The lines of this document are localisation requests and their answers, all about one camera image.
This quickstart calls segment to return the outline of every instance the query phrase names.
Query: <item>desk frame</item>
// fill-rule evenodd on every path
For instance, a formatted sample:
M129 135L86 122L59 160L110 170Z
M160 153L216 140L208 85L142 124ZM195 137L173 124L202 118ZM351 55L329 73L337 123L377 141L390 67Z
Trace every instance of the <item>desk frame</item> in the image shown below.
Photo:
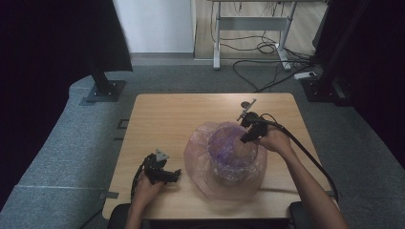
M291 70L285 50L289 28L292 23L297 1L293 1L288 17L221 17L221 3L229 0L212 0L218 2L216 17L216 42L214 44L214 69L221 67L221 31L280 31L282 33L279 44L276 44L277 53L286 71ZM243 2L263 2L263 0L244 0Z

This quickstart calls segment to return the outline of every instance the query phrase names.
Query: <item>white table leg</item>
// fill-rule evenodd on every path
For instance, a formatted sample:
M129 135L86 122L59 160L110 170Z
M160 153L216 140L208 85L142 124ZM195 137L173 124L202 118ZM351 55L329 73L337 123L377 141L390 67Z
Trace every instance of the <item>white table leg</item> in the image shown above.
M216 20L216 33L217 39L214 44L214 70L218 70L220 65L220 21L221 21L221 2L218 2L217 20Z
M286 27L282 31L282 37L281 37L281 40L280 40L280 44L276 44L277 52L279 54L280 60L283 63L283 67L284 67L284 69L286 71L290 71L291 66L288 63L287 53L286 53L286 50L284 49L284 46L286 45L286 40L287 40L287 36L288 36L288 32L289 32L289 27L291 26L292 18L293 18L296 6L297 6L297 2L292 2L291 10L289 12L289 16L287 17Z

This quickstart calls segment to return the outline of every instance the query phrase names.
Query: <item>white wall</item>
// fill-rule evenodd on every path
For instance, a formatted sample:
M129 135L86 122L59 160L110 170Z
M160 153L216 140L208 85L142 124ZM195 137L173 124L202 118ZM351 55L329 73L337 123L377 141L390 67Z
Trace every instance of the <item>white wall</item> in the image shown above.
M191 1L114 0L129 52L193 52Z

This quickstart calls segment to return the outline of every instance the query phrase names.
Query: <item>gray carpet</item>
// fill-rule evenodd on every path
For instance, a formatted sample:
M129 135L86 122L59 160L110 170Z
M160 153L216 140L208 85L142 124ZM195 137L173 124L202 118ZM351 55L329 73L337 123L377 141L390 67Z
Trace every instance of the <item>gray carpet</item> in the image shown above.
M238 69L258 87L275 71L274 66ZM72 85L64 113L3 208L0 228L78 228L100 210L125 135L117 126L130 117L138 94L254 92L230 66L220 71L209 65L136 66L133 73L107 76L126 81L119 101L80 106L94 81L88 76ZM404 228L405 172L354 108L309 103L293 78L271 92L294 95L350 227ZM106 225L98 214L87 228Z

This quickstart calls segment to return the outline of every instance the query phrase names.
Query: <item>black curtain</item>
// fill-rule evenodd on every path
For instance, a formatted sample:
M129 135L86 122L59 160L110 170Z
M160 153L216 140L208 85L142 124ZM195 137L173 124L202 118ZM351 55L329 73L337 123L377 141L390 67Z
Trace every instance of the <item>black curtain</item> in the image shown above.
M112 1L2 1L1 208L53 129L69 88L90 75L131 71Z
M358 15L360 6L366 8ZM344 30L356 15L359 18L354 30L349 33L341 52L336 53L337 44L344 39ZM322 75L324 91L330 90L335 77L346 79L351 104L402 167L405 167L405 144L401 139L405 128L404 41L404 1L335 0L330 4L316 51L328 72Z

